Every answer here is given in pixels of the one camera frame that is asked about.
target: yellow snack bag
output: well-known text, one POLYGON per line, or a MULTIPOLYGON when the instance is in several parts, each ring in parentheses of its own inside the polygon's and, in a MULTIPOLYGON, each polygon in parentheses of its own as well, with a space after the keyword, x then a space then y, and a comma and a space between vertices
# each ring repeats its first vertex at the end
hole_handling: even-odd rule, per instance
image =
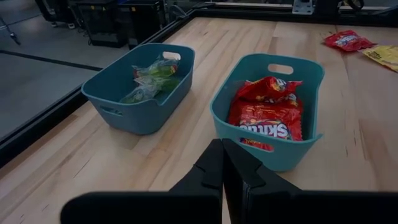
POLYGON ((362 50, 362 53, 391 70, 398 72, 398 46, 377 45, 362 50))

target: skittles logo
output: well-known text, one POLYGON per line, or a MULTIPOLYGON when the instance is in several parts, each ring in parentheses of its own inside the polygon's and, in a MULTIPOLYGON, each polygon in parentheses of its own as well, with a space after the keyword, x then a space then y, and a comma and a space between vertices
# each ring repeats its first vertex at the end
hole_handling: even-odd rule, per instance
POLYGON ((287 126, 280 121, 274 121, 269 119, 256 121, 255 119, 251 119, 249 122, 247 122, 245 120, 242 120, 239 127, 248 131, 254 131, 268 136, 278 137, 282 139, 292 139, 292 135, 289 133, 287 126))

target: floor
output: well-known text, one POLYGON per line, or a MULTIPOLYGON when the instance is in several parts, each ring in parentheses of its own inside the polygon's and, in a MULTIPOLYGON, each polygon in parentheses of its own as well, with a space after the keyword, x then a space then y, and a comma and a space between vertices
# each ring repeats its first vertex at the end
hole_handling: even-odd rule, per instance
POLYGON ((0 16, 7 24, 40 15, 34 0, 0 0, 0 16))
POLYGON ((238 60, 256 52, 325 69, 317 119, 323 137, 281 177, 301 189, 398 191, 398 74, 322 44, 347 29, 398 44, 393 28, 195 18, 165 41, 196 55, 191 89, 162 128, 146 136, 117 130, 86 103, 0 169, 0 222, 58 223, 62 206, 86 192, 168 190, 217 138, 210 102, 238 60))
MULTIPOLYGON (((21 41, 0 30, 0 50, 106 67, 128 51, 88 45, 77 29, 53 28, 34 0, 0 1, 0 16, 21 41)), ((96 74, 81 68, 0 54, 0 139, 96 74)))

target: metal frame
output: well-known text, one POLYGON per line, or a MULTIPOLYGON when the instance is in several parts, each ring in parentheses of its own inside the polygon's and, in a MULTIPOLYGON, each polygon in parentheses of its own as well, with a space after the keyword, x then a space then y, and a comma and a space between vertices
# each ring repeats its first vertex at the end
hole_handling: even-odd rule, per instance
MULTIPOLYGON (((267 7, 258 4, 255 6, 205 4, 194 7, 187 12, 186 16, 179 17, 176 21, 171 22, 141 44, 163 42, 195 17, 222 17, 230 19, 321 23, 347 26, 398 26, 395 20, 383 14, 375 14, 375 12, 376 10, 369 9, 364 9, 361 12, 341 9, 340 13, 334 16, 317 14, 298 15, 292 14, 292 7, 286 6, 267 7)), ((0 167, 7 164, 11 159, 36 142, 36 140, 40 139, 45 133, 49 132, 58 123, 62 122, 67 116, 84 104, 87 99, 81 93, 80 87, 81 86, 78 86, 62 99, 41 112, 41 114, 38 114, 11 134, 0 139, 0 167)))

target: gray floor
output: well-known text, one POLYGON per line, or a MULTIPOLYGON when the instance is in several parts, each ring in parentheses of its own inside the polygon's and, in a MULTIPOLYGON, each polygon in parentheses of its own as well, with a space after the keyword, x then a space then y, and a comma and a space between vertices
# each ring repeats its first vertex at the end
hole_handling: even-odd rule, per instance
POLYGON ((96 74, 0 54, 0 138, 96 74))
POLYGON ((42 16, 10 26, 21 41, 18 46, 5 30, 0 31, 0 49, 39 57, 63 60, 96 67, 105 67, 124 55, 128 47, 120 49, 88 45, 77 29, 65 26, 53 28, 42 16))
MULTIPOLYGON (((18 8, 29 5, 30 0, 6 1, 12 1, 18 8)), ((8 23, 24 19, 23 13, 0 13, 6 15, 8 23)), ((128 52, 127 46, 89 46, 88 37, 77 29, 69 30, 62 24, 53 28, 42 16, 15 23, 10 29, 22 45, 15 44, 6 30, 0 30, 0 50, 95 67, 106 67, 128 52)), ((91 70, 0 54, 0 139, 95 74, 91 70)))
POLYGON ((12 24, 40 14, 34 0, 0 0, 0 16, 12 24))

